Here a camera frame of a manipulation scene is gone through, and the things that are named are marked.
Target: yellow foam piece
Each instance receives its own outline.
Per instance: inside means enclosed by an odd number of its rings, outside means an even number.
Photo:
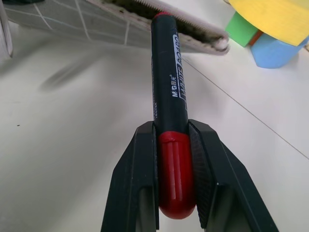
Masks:
[[[255,27],[277,40],[297,46],[309,35],[309,0],[230,0]]]

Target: blue foam block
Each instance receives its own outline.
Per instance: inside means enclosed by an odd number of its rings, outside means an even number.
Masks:
[[[309,37],[299,46],[293,46],[264,33],[251,47],[251,52],[257,66],[275,69],[287,64],[308,41]]]

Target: gray fabric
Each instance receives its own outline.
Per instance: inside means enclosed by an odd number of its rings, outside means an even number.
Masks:
[[[5,5],[5,9],[9,20],[20,25],[49,30],[83,40],[125,44],[127,21],[85,0],[77,0],[77,2],[86,30],[75,0],[45,0],[30,5]],[[150,32],[130,24],[126,45],[150,48]],[[193,50],[183,47],[183,51]]]

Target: red cap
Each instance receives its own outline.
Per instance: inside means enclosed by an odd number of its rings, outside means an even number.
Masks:
[[[160,209],[169,218],[186,218],[196,205],[189,136],[167,131],[158,140]]]
[[[160,12],[160,13],[157,13],[154,18],[157,18],[160,15],[171,15],[171,14],[169,12]]]

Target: marker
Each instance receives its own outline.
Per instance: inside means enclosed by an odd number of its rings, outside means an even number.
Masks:
[[[159,13],[151,24],[154,124],[158,140],[159,207],[183,219],[196,205],[183,64],[176,20]]]

